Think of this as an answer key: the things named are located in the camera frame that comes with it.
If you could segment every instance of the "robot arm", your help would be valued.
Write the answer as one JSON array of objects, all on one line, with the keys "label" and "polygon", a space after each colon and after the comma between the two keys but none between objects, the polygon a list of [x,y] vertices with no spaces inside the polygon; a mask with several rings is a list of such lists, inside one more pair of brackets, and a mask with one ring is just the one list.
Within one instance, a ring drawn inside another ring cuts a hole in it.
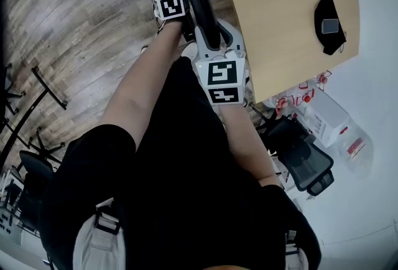
[{"label": "robot arm", "polygon": [[242,34],[231,24],[218,19],[226,49],[212,49],[196,26],[200,60],[196,63],[201,85],[212,105],[243,104],[246,87],[246,52]]}]

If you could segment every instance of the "black shirt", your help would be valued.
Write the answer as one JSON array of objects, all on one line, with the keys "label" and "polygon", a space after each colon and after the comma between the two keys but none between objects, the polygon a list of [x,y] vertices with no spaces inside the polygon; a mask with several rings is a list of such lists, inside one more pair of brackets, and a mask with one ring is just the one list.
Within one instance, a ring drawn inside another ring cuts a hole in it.
[{"label": "black shirt", "polygon": [[42,242],[60,270],[72,269],[82,224],[111,197],[127,269],[285,269],[287,219],[307,221],[282,189],[261,188],[235,163],[197,82],[169,91],[178,84],[174,69],[137,151],[133,138],[112,125],[69,145],[40,214]]}]

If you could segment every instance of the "black tag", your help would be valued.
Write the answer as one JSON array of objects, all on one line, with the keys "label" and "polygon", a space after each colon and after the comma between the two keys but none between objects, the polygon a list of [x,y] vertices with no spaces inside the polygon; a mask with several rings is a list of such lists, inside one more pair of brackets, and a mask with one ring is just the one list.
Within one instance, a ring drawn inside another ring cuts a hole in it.
[{"label": "black tag", "polygon": [[182,4],[180,0],[160,0],[163,16],[165,18],[182,13]]},{"label": "black tag", "polygon": [[215,88],[209,94],[214,104],[239,102],[238,88]]},{"label": "black tag", "polygon": [[237,82],[238,76],[235,61],[209,64],[208,85],[236,84]]}]

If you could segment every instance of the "wooden floor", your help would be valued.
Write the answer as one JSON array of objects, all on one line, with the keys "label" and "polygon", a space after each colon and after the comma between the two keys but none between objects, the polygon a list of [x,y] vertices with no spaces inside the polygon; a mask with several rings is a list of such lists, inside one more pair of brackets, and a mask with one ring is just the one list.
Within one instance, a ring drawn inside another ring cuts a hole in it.
[{"label": "wooden floor", "polygon": [[[211,0],[219,18],[236,25],[231,0]],[[46,96],[21,130],[28,140],[41,126],[45,144],[68,144],[92,128],[143,45],[157,27],[151,0],[6,0],[7,61],[13,91],[26,96],[13,102],[19,114],[6,116],[15,127],[42,92],[31,68],[69,101],[64,111]],[[10,132],[0,136],[0,149]],[[18,165],[17,141],[4,169]],[[59,158],[65,150],[56,154]]]}]

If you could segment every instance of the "forearm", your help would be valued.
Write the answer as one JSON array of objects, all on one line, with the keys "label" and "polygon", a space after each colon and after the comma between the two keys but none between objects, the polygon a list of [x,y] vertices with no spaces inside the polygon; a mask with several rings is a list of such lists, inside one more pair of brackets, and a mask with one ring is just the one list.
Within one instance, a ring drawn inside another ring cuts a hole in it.
[{"label": "forearm", "polygon": [[180,22],[169,22],[126,73],[99,124],[114,124],[131,134],[138,147],[181,38]]},{"label": "forearm", "polygon": [[279,185],[272,159],[261,141],[250,117],[241,105],[220,106],[226,126],[229,148],[237,163],[249,171],[260,184]]}]

